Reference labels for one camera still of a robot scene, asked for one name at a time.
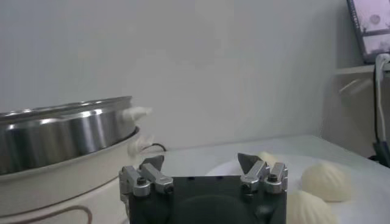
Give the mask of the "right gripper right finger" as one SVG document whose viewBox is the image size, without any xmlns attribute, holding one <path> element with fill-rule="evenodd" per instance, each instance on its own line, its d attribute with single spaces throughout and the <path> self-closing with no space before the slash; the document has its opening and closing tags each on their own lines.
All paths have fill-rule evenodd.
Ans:
<svg viewBox="0 0 390 224">
<path fill-rule="evenodd" d="M 280 194 L 288 188 L 288 168 L 286 164 L 276 162 L 269 166 L 266 161 L 255 155 L 238 153 L 238 162 L 243 171 L 240 186 L 245 194 L 257 192 L 260 186 L 269 194 Z"/>
</svg>

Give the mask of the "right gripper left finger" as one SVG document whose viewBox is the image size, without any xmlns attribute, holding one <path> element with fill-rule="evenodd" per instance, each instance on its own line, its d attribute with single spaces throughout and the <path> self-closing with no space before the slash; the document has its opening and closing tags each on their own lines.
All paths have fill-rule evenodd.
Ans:
<svg viewBox="0 0 390 224">
<path fill-rule="evenodd" d="M 170 194 L 174 188 L 173 177 L 161 173 L 165 157 L 163 155 L 146 158 L 138 168 L 124 166 L 119 171 L 119 194 L 123 203 L 129 202 L 131 195 L 148 197 L 152 186 L 160 194 Z"/>
</svg>

